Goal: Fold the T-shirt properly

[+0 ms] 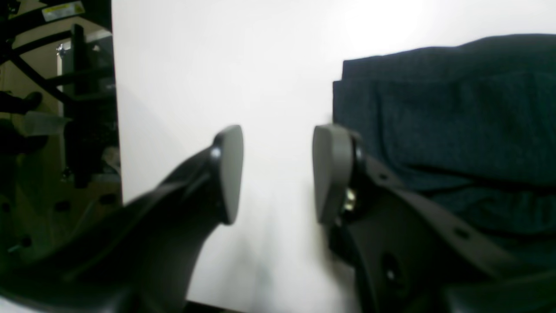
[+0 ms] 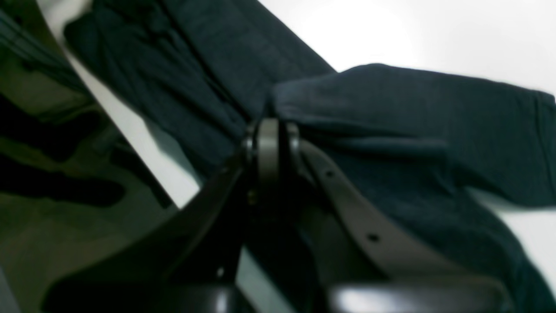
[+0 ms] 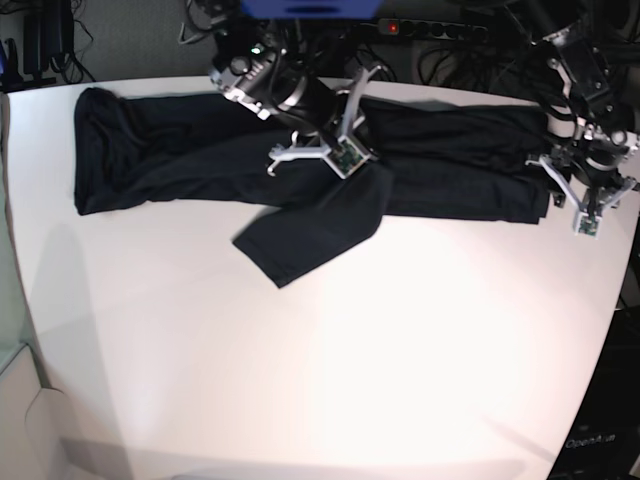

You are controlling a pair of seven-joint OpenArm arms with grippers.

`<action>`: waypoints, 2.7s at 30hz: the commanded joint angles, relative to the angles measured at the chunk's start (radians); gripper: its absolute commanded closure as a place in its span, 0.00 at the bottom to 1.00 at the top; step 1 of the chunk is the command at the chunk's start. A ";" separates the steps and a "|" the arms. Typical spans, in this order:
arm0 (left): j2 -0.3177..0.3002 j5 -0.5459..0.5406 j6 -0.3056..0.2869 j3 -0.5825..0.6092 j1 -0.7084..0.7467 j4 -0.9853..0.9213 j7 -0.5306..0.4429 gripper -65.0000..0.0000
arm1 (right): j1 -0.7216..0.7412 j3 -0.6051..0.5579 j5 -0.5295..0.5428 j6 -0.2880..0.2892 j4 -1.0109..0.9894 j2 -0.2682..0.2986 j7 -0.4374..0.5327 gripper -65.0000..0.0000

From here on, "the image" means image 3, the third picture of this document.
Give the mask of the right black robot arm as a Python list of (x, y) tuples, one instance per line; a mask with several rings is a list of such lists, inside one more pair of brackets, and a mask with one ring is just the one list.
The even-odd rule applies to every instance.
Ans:
[(215, 90), (259, 119), (276, 119), (291, 131), (288, 146), (274, 146), (267, 168), (296, 160), (324, 162), (340, 179), (376, 160), (360, 106), (383, 65), (360, 67), (352, 80), (331, 88), (322, 63), (342, 39), (337, 21), (373, 16), (374, 1), (184, 1), (179, 41), (212, 37), (209, 70)]

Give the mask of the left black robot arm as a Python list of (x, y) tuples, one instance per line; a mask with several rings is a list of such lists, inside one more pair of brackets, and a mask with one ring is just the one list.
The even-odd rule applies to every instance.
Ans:
[(529, 162), (543, 169), (561, 199), (573, 205), (574, 232), (597, 237), (604, 214), (639, 189), (636, 178), (620, 172), (639, 152), (639, 135), (627, 125), (608, 62), (578, 1), (506, 1), (503, 10), (531, 45), (528, 55), (540, 55), (561, 83), (559, 106), (539, 91), (536, 102), (573, 125), (570, 136)]

